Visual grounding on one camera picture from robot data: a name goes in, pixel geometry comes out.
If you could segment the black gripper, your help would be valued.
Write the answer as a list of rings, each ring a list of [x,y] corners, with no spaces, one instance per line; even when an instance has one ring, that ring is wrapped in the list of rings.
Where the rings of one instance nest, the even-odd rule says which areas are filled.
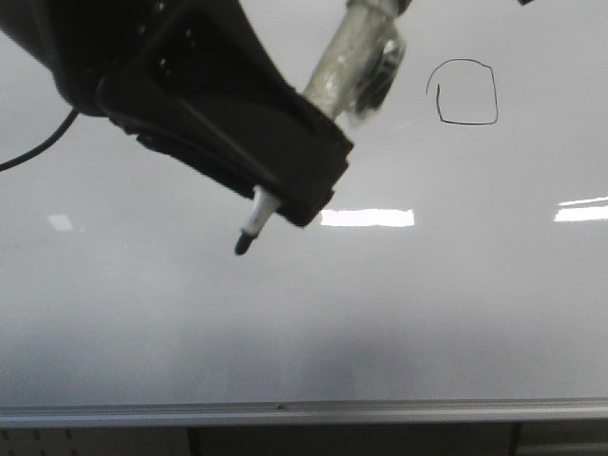
[[[4,1],[1,30],[91,117],[187,117],[179,51],[187,1]]]

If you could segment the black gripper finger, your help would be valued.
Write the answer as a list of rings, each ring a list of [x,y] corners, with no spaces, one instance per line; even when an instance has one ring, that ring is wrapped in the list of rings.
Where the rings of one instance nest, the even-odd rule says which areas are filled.
[[[237,1],[170,1],[100,81],[99,108],[146,147],[308,225],[352,143],[282,77]]]

